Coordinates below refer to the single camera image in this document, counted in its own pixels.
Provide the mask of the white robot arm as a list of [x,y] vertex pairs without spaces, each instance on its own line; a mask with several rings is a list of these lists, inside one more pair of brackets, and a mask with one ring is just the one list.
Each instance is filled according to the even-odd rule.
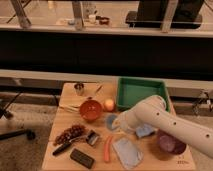
[[213,158],[213,129],[170,114],[166,111],[165,100],[159,95],[149,96],[121,112],[113,120],[112,128],[133,133],[144,123],[159,128]]

